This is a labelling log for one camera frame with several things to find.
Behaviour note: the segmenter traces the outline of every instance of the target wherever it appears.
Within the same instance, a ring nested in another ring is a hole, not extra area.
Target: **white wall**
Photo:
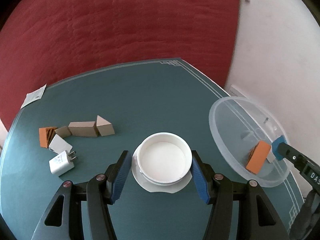
[[[226,91],[268,108],[291,145],[320,164],[320,27],[301,0],[241,0]],[[303,195],[311,187],[293,171]]]
[[[4,140],[7,137],[7,134],[8,134],[8,132],[0,119],[0,146],[1,146],[1,148],[3,148]]]

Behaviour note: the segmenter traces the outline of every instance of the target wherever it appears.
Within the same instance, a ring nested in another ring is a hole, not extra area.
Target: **rectangular wooden block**
[[[74,136],[98,137],[96,122],[71,122],[68,126]]]
[[[259,141],[257,145],[250,150],[246,169],[254,174],[258,174],[271,149],[271,146],[265,141]]]
[[[71,132],[67,126],[62,126],[56,129],[55,133],[58,134],[61,138],[65,138],[71,135]]]
[[[41,147],[48,148],[52,138],[55,135],[54,130],[56,129],[57,127],[54,126],[39,128],[39,141]]]

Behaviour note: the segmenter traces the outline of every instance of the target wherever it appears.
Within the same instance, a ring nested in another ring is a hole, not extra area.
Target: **triangular wooden block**
[[[112,123],[103,119],[101,116],[97,116],[97,128],[101,136],[115,134]]]
[[[55,135],[54,130],[56,129],[57,127],[54,126],[39,128],[39,141],[41,147],[48,148],[52,138]]]

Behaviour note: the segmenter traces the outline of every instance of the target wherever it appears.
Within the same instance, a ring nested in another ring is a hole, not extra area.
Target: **clear plastic bowl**
[[[247,98],[221,98],[210,109],[209,125],[222,156],[244,179],[254,179],[262,187],[275,187],[287,178],[293,164],[286,159],[272,163],[265,160],[258,174],[245,168],[249,151],[259,140],[271,145],[284,135],[289,143],[283,127],[265,108]]]

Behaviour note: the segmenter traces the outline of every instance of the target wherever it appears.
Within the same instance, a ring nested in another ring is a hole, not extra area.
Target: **white bowl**
[[[178,135],[161,132],[147,137],[140,145],[137,161],[142,175],[157,185],[175,184],[188,173],[192,154]]]
[[[137,161],[137,154],[138,154],[138,148],[134,151],[134,154],[132,156],[132,163],[131,163],[131,169],[134,179],[137,181],[137,183],[146,191],[149,192],[167,192],[167,193],[176,193],[180,190],[182,190],[192,179],[192,175],[190,170],[188,173],[177,183],[170,184],[170,185],[163,185],[163,184],[155,184],[154,182],[150,182],[146,179],[146,177],[141,173],[141,170],[138,166]]]

